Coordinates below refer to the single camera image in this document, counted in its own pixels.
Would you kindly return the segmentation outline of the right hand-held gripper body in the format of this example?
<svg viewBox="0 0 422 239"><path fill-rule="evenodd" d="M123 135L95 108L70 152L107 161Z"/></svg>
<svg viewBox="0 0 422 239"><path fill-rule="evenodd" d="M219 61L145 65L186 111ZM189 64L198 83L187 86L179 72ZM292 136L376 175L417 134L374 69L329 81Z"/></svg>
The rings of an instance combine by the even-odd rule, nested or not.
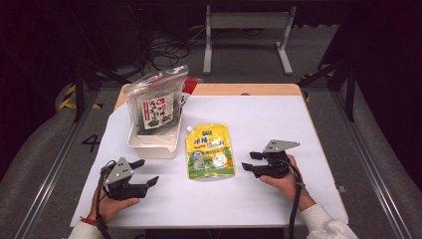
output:
<svg viewBox="0 0 422 239"><path fill-rule="evenodd" d="M253 174L259 178L268 175L274 178L283 178L290 169L291 161L289 160L286 150L299 146L299 142L286 141L280 139L271 139L262 151L267 165L256 165L258 168Z"/></svg>

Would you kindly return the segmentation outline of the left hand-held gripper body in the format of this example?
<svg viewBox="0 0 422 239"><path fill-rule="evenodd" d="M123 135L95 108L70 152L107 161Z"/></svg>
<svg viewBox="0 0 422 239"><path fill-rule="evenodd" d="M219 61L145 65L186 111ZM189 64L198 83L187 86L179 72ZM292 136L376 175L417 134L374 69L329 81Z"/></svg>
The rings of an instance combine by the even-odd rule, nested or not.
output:
<svg viewBox="0 0 422 239"><path fill-rule="evenodd" d="M130 184L133 171L129 162L122 156L118 161L112 160L101 170L103 188L105 194L114 200L126 200L129 198L144 198L147 190L138 190Z"/></svg>

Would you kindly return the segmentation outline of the cream plastic divided container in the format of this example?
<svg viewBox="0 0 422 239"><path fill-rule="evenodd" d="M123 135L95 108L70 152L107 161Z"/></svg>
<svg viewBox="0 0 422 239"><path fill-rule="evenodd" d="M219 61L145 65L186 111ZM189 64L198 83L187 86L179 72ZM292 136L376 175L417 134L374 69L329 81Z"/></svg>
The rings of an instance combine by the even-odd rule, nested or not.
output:
<svg viewBox="0 0 422 239"><path fill-rule="evenodd" d="M141 158L168 159L177 154L181 118L162 123L161 119L144 121L143 114L129 112L127 144Z"/></svg>

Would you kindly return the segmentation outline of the yellow green spout pouch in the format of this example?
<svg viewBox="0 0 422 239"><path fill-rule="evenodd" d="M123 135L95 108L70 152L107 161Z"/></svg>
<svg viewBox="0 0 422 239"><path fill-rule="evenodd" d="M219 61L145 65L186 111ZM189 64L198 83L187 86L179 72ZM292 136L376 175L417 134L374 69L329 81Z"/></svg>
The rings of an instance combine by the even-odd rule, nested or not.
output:
<svg viewBox="0 0 422 239"><path fill-rule="evenodd" d="M190 179L235 175L231 138L225 124L192 127L185 139L185 149Z"/></svg>

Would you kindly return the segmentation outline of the clear bag of dried seaweed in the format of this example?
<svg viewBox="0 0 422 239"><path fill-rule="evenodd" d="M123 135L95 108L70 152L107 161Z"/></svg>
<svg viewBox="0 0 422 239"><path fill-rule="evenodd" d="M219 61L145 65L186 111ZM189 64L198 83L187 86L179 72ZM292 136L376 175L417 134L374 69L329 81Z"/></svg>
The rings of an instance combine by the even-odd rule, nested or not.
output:
<svg viewBox="0 0 422 239"><path fill-rule="evenodd" d="M187 66L150 73L123 88L134 132L166 135L180 120Z"/></svg>

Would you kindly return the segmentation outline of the red white snack bag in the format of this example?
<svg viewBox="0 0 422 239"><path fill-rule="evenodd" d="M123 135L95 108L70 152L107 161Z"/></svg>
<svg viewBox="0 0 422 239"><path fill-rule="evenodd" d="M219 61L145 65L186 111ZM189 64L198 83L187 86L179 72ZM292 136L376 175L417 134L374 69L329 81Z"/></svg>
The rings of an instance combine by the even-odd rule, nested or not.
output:
<svg viewBox="0 0 422 239"><path fill-rule="evenodd" d="M181 108L184 107L184 105L188 101L189 97L194 92L196 86L200 83L202 83L201 79L193 78L193 77L187 77L186 78L184 85L183 85L183 88L182 88L181 103L180 103Z"/></svg>

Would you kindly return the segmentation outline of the person's right hand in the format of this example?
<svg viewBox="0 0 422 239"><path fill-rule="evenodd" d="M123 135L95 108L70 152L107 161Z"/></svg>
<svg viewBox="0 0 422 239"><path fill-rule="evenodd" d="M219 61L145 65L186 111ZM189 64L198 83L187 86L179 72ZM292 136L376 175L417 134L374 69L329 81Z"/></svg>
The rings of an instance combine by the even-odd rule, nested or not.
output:
<svg viewBox="0 0 422 239"><path fill-rule="evenodd" d="M260 177L260 180L268 185L276 187L283 196L285 196L291 202L295 202L298 185L296 182L295 175L292 171L290 171L283 178L273 178L268 175L263 175ZM298 209L301 212L316 204L317 203L307 192L301 192L298 203Z"/></svg>

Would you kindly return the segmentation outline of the person's left hand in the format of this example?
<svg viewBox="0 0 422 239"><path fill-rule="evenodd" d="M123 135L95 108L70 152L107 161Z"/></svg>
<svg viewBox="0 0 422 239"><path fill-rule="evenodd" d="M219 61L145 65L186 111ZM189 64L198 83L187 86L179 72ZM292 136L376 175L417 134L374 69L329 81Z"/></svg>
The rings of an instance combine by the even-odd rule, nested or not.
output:
<svg viewBox="0 0 422 239"><path fill-rule="evenodd" d="M95 191L91 210L87 215L87 219L95 220L97 213L99 213L103 217L105 223L110 223L117 217L120 211L136 205L139 202L139 198L129 198L122 201L113 200L108 198L103 191L101 191L101 196L98 196L98 192Z"/></svg>

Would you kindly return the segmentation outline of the white table mat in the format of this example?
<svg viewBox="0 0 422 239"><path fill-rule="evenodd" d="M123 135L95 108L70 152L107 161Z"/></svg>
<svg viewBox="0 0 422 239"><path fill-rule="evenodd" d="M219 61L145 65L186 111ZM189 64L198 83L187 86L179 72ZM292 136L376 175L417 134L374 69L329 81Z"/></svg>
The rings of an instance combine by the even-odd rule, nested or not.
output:
<svg viewBox="0 0 422 239"><path fill-rule="evenodd" d="M227 126L235 173L229 177L192 180L187 172L185 138L189 127L203 123ZM149 159L132 183L157 180L139 204L123 210L117 228L284 227L292 205L279 191L243 169L251 152L272 139L293 141L296 159L310 195L330 216L348 219L317 137L308 108L300 96L192 96L182 111L177 154Z"/></svg>

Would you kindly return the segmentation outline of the black metal stand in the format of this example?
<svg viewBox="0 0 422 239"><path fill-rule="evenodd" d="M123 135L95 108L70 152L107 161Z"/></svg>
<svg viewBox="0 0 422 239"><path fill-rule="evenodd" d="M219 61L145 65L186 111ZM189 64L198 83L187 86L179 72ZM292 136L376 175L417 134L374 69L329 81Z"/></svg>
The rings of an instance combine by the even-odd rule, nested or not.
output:
<svg viewBox="0 0 422 239"><path fill-rule="evenodd" d="M128 80L110 70L107 70L99 64L87 60L81 51L74 50L71 53L71 56L73 62L75 63L74 83L76 85L77 100L75 122L78 122L88 107L88 105L85 103L84 86L88 86L88 88L94 92L98 92L102 86L100 78L97 76L97 72L100 72L109 79L112 79L121 85L128 84Z"/></svg>
<svg viewBox="0 0 422 239"><path fill-rule="evenodd" d="M334 64L330 64L316 73L309 75L297 82L297 85L302 88L305 87L319 79L323 76L332 73L327 87L332 92L337 92L346 84L346 94L345 94L345 112L350 121L354 121L353 117L353 107L354 107L354 93L355 93L355 68L353 62L351 61L339 61Z"/></svg>

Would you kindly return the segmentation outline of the yellow black hazard tape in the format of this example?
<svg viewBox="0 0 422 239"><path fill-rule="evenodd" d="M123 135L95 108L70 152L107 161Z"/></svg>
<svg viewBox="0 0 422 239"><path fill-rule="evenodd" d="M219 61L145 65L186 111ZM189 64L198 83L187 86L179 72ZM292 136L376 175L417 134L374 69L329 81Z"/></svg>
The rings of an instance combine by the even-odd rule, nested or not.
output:
<svg viewBox="0 0 422 239"><path fill-rule="evenodd" d="M71 97L73 93L75 92L76 92L76 85L71 84L69 88L67 89L63 100L59 104L59 109L76 109L77 108L77 104L71 102ZM92 106L93 110L100 110L102 108L103 108L103 104L95 103Z"/></svg>

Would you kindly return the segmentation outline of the black computer tower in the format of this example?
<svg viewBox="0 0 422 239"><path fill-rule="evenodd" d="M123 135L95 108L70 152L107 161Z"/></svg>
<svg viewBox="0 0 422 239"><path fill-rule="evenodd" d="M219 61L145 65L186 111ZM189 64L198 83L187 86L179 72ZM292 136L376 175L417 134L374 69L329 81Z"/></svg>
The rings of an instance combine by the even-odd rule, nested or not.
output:
<svg viewBox="0 0 422 239"><path fill-rule="evenodd" d="M110 5L109 46L118 66L140 67L145 62L145 50L138 14L131 5Z"/></svg>

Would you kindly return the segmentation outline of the grey metal stand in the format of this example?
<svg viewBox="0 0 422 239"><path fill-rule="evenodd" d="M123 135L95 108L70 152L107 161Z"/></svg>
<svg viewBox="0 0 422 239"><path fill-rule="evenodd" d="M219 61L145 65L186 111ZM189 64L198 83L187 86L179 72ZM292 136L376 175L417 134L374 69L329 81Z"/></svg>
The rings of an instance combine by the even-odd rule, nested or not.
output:
<svg viewBox="0 0 422 239"><path fill-rule="evenodd" d="M213 29L281 29L282 39L275 44L284 72L287 76L293 69L286 52L297 7L282 12L214 12L206 8L203 74L210 75L212 67L212 30Z"/></svg>

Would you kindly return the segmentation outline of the aluminium floor rail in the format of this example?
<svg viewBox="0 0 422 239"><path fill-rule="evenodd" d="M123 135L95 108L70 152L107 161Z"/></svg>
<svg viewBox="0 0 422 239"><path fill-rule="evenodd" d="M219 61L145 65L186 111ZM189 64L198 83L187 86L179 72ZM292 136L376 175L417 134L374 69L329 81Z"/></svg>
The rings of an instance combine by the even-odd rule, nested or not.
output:
<svg viewBox="0 0 422 239"><path fill-rule="evenodd" d="M360 156L362 167L372 185L372 188L378 198L378 201L386 215L390 226L397 239L413 239L406 223L404 222L401 213L399 212L397 205L395 204L390 190L385 184L378 168L373 161L373 158L367 148L363 137L358 130L357 125L352 122L348 114L345 112L345 102L343 101L341 94L337 92L331 93L332 100L338 108L343 121L352 137L353 143Z"/></svg>
<svg viewBox="0 0 422 239"><path fill-rule="evenodd" d="M63 171L63 168L69 158L70 150L85 122L92 106L98 98L99 92L87 93L87 98L82 99L83 109L78 107L82 112L79 114L77 121L72 122L72 126L52 164L44 181L42 182L37 195L35 196L30 209L28 210L24 220L22 221L14 239L29 239L32 234L56 184Z"/></svg>

